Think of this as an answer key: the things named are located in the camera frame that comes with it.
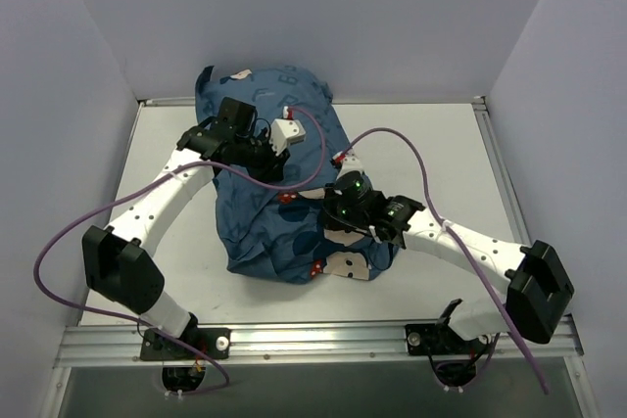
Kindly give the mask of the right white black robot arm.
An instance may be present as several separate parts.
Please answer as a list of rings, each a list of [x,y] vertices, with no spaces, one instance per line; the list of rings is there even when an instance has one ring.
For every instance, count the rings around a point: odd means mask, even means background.
[[[324,189],[323,223],[383,245],[435,256],[476,275],[495,296],[486,305],[454,301],[435,328],[445,351],[460,350],[482,336],[516,330],[545,345],[555,333],[575,289],[556,249],[537,240],[530,246],[502,241],[450,220],[438,220],[422,203],[387,197],[352,170]]]

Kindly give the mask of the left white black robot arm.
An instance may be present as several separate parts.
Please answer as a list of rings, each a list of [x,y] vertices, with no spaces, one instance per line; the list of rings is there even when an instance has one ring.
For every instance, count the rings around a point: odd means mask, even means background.
[[[216,116],[183,132],[159,175],[124,213],[82,237],[89,289],[163,331],[163,348],[175,358],[190,356],[198,335],[192,314],[167,293],[153,256],[187,204],[221,170],[233,169],[260,185],[282,180],[289,148],[306,131],[289,110],[261,131],[257,118],[254,106],[224,99]]]

